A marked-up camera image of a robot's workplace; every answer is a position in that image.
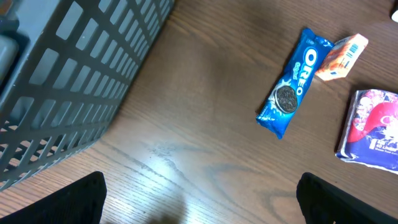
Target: pink and purple packet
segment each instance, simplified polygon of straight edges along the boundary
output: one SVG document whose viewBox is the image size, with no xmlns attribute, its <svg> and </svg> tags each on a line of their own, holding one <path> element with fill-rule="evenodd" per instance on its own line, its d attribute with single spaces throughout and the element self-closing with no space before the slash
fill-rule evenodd
<svg viewBox="0 0 398 224">
<path fill-rule="evenodd" d="M 398 95 L 384 90 L 357 91 L 336 156 L 398 174 Z"/>
</svg>

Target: wooden surface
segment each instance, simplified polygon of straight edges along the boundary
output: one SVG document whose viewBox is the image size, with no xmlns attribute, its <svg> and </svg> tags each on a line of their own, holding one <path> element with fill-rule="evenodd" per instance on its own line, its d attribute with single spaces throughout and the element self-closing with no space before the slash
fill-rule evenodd
<svg viewBox="0 0 398 224">
<path fill-rule="evenodd" d="M 303 223 L 304 172 L 398 217 L 398 176 L 334 156 L 350 93 L 398 91 L 392 2 L 180 0 L 103 139 L 0 193 L 0 215 L 100 170 L 103 223 Z M 305 26 L 369 45 L 348 78 L 312 81 L 280 141 L 256 111 Z"/>
</svg>

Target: small orange carton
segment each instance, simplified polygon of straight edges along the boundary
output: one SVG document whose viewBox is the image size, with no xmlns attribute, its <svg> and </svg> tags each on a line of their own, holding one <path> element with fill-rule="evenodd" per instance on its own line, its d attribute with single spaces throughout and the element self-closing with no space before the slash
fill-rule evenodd
<svg viewBox="0 0 398 224">
<path fill-rule="evenodd" d="M 315 75 L 324 81 L 346 77 L 368 42 L 367 38 L 361 34 L 339 40 Z"/>
</svg>

